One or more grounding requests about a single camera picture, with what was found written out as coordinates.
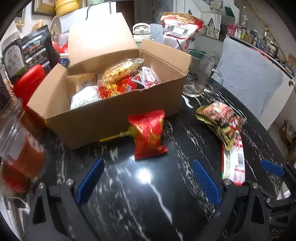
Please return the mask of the long red white packet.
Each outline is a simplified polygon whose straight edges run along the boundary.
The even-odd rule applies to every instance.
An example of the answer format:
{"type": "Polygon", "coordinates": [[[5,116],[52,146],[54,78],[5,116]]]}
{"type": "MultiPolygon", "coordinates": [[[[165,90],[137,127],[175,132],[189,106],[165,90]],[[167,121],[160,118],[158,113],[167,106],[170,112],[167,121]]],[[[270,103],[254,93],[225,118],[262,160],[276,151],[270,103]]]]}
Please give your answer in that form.
{"type": "Polygon", "coordinates": [[[230,150],[222,145],[221,178],[230,179],[235,185],[245,182],[244,150],[240,131],[235,132],[230,150]]]}

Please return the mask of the brown gold snack packet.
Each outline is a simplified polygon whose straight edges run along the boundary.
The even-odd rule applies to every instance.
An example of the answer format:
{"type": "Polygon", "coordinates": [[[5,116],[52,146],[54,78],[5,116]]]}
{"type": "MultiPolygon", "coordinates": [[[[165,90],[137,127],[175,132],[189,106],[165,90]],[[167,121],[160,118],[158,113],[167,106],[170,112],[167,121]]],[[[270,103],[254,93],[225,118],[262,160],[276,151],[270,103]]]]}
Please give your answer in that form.
{"type": "Polygon", "coordinates": [[[237,115],[231,107],[219,101],[199,107],[195,111],[195,117],[208,125],[227,150],[232,148],[235,133],[245,122],[245,119],[237,115]]]}

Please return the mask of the small red candy packet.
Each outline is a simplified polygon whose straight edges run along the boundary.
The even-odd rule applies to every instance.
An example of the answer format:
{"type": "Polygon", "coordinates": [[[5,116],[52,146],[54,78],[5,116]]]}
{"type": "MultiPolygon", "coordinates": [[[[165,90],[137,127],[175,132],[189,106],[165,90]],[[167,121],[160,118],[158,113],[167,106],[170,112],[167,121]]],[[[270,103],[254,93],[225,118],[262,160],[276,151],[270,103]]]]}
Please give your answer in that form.
{"type": "Polygon", "coordinates": [[[163,110],[128,116],[128,122],[133,131],[136,160],[159,156],[167,152],[167,148],[161,144],[164,118],[163,110]]]}

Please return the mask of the white patterned bread packet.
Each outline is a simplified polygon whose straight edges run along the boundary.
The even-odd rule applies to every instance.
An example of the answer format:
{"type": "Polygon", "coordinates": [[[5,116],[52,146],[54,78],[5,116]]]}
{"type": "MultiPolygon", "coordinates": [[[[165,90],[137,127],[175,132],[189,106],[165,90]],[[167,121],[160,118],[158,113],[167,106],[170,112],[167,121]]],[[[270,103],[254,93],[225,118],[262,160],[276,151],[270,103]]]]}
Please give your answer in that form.
{"type": "Polygon", "coordinates": [[[100,100],[101,98],[98,95],[98,87],[87,86],[72,97],[70,109],[76,109],[100,100]]]}

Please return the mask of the gold chocolate box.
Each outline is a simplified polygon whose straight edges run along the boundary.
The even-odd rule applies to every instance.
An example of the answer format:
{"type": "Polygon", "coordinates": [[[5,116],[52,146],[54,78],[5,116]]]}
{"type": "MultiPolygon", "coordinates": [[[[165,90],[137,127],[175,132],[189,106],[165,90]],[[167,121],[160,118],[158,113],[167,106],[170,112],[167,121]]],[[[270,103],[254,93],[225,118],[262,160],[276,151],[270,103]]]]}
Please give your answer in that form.
{"type": "Polygon", "coordinates": [[[84,73],[67,76],[66,82],[68,96],[72,98],[76,93],[83,90],[85,87],[96,85],[97,79],[97,73],[84,73]]]}

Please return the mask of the red gold snack packet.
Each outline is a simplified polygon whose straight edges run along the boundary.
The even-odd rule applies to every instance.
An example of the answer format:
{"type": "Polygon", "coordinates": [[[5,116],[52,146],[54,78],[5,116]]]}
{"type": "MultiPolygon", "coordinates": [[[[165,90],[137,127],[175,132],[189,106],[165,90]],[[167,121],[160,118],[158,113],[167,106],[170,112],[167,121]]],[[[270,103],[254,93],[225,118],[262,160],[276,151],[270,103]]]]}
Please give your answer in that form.
{"type": "Polygon", "coordinates": [[[113,97],[123,93],[136,90],[137,85],[131,81],[130,76],[123,78],[115,84],[109,84],[98,87],[98,95],[101,99],[113,97]]]}

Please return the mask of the waffle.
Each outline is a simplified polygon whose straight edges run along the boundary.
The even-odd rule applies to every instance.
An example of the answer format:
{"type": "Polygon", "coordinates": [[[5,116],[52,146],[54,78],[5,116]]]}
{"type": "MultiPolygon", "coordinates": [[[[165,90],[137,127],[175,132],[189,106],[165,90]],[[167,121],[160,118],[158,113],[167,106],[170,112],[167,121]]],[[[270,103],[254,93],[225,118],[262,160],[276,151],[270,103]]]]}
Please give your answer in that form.
{"type": "Polygon", "coordinates": [[[119,80],[131,75],[142,63],[144,63],[142,58],[125,58],[107,67],[102,75],[103,85],[116,84],[119,80]]]}

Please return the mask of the pink cone snack packet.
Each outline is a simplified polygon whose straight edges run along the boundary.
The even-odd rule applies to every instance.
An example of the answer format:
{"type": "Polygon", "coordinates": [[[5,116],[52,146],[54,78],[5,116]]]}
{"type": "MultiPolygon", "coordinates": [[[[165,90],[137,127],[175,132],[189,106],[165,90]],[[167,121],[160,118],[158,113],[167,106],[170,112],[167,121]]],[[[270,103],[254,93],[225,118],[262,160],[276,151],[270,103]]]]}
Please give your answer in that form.
{"type": "Polygon", "coordinates": [[[142,66],[141,70],[135,70],[131,74],[131,81],[137,85],[137,89],[147,89],[160,84],[155,72],[149,68],[142,66]]]}

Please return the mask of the yellow green lollipop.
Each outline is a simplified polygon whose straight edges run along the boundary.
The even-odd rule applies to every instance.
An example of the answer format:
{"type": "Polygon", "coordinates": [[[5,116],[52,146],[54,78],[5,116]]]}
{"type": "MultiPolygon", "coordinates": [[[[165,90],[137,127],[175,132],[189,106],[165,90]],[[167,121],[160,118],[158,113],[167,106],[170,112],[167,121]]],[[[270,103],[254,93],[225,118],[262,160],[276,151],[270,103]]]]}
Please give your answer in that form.
{"type": "Polygon", "coordinates": [[[132,136],[134,138],[136,135],[137,135],[137,129],[134,128],[133,126],[130,126],[127,131],[120,132],[119,134],[116,134],[116,135],[108,137],[108,138],[100,139],[99,142],[102,143],[102,142],[113,140],[115,138],[120,138],[120,137],[125,137],[125,136],[132,136]]]}

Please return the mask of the light blue chair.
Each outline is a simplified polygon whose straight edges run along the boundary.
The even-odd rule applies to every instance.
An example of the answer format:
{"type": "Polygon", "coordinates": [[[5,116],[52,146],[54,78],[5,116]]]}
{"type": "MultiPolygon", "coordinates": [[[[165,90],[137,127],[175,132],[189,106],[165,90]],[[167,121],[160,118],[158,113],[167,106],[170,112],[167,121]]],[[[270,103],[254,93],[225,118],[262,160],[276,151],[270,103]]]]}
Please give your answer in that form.
{"type": "Polygon", "coordinates": [[[239,99],[256,118],[260,118],[276,90],[283,83],[283,73],[259,53],[233,39],[223,41],[223,51],[216,68],[223,86],[239,99]]]}

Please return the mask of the glass mug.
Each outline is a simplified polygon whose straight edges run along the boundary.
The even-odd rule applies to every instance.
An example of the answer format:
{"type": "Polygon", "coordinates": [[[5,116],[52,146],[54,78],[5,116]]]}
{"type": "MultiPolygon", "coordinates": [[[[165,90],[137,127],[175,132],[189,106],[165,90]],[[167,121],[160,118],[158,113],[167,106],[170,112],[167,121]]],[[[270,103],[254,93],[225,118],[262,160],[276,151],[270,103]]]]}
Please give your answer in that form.
{"type": "Polygon", "coordinates": [[[224,83],[222,74],[214,68],[214,59],[205,53],[201,54],[201,57],[191,56],[189,71],[182,91],[182,94],[187,97],[199,97],[203,93],[214,93],[224,83]],[[206,84],[213,73],[219,77],[218,86],[208,89],[206,84]]]}

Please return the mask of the red canister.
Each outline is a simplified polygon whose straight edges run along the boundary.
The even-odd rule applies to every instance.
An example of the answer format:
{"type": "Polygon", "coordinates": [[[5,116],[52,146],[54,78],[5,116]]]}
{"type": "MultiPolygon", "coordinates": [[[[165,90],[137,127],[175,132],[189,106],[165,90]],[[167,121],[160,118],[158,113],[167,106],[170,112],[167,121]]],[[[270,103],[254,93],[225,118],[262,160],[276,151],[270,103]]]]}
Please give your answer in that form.
{"type": "Polygon", "coordinates": [[[42,83],[46,73],[40,64],[29,69],[14,85],[13,92],[22,100],[23,108],[26,108],[30,98],[42,83]]]}

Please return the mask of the blue white tube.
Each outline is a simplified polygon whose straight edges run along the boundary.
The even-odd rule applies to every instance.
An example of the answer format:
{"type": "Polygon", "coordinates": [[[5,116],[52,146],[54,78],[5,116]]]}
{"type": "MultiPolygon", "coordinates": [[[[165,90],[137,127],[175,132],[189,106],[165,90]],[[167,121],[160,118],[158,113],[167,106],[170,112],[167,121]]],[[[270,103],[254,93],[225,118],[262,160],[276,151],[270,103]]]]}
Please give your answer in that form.
{"type": "Polygon", "coordinates": [[[70,63],[69,55],[69,53],[60,53],[59,57],[59,63],[66,68],[69,66],[70,63]]]}

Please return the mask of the open cardboard box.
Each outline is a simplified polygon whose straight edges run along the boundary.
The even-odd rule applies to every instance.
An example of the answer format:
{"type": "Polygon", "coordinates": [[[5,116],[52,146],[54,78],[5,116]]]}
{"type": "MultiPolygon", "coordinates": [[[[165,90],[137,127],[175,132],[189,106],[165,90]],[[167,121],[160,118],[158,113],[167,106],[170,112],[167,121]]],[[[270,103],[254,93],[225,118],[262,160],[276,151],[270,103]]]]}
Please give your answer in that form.
{"type": "Polygon", "coordinates": [[[145,40],[138,46],[122,13],[80,21],[69,31],[70,64],[57,64],[28,102],[71,149],[114,136],[128,116],[178,112],[189,54],[145,40]]]}

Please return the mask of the black stand-up pouch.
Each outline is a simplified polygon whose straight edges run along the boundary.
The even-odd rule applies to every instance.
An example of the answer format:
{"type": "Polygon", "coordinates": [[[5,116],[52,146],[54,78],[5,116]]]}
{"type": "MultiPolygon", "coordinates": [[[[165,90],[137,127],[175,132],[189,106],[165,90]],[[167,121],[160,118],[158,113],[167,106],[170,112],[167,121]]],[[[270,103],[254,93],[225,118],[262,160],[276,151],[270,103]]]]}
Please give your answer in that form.
{"type": "Polygon", "coordinates": [[[23,56],[29,69],[41,65],[47,75],[58,63],[58,52],[52,45],[47,25],[35,30],[21,39],[23,56]]]}

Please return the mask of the mulberry jar dark label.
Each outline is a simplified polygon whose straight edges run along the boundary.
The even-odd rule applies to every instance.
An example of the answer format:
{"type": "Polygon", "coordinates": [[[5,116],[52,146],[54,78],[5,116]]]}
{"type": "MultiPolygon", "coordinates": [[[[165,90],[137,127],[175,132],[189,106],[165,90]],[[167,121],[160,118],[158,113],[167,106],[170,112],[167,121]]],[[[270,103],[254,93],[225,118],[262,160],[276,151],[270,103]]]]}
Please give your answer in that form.
{"type": "Polygon", "coordinates": [[[19,31],[10,34],[3,41],[1,52],[9,80],[14,85],[28,70],[19,31]]]}

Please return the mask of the woven round fan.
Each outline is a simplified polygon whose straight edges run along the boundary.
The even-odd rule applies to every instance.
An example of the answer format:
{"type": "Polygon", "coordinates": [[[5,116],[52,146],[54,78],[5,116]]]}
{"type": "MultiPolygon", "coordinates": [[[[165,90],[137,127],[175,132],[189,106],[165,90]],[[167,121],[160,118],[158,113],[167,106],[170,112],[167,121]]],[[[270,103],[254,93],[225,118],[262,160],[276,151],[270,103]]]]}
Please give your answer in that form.
{"type": "Polygon", "coordinates": [[[53,20],[50,25],[50,35],[52,40],[55,40],[62,34],[62,27],[60,18],[58,16],[53,17],[53,20]]]}

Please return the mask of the large cashew nut bag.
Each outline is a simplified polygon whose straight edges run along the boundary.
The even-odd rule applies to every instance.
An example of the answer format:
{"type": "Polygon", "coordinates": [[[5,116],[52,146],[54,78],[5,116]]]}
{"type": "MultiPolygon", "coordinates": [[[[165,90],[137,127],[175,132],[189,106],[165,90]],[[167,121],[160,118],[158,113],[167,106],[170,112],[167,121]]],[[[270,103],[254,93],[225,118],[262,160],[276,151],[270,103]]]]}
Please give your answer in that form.
{"type": "Polygon", "coordinates": [[[191,41],[204,27],[201,19],[184,13],[163,12],[160,21],[163,26],[162,44],[186,53],[191,41]]]}

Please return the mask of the white kettle bottle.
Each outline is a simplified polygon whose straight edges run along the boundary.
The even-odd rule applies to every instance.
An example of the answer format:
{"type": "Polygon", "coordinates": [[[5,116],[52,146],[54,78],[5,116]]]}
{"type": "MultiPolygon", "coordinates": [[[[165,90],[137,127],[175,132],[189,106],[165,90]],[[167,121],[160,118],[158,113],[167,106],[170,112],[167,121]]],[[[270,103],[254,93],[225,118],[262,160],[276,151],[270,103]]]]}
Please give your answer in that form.
{"type": "Polygon", "coordinates": [[[146,23],[137,23],[132,28],[133,38],[137,45],[141,44],[143,40],[151,40],[151,27],[146,23]]]}

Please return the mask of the white mini fridge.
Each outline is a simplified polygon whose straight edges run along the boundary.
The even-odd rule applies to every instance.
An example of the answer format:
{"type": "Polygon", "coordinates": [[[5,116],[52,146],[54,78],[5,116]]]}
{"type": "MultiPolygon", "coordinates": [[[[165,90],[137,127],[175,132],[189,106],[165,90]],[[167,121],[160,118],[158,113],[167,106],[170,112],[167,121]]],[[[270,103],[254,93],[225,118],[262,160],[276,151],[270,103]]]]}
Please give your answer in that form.
{"type": "Polygon", "coordinates": [[[84,20],[96,19],[101,15],[114,14],[116,12],[115,1],[108,1],[75,10],[60,17],[62,33],[68,31],[73,24],[84,20]]]}

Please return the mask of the yellow pot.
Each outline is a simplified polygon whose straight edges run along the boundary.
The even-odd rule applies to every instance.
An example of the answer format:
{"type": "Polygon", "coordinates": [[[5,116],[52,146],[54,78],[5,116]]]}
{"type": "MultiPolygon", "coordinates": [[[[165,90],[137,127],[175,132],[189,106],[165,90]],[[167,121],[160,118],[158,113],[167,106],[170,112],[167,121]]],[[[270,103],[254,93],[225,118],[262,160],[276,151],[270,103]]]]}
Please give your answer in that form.
{"type": "Polygon", "coordinates": [[[56,0],[55,12],[57,16],[63,16],[82,8],[81,0],[56,0]]]}

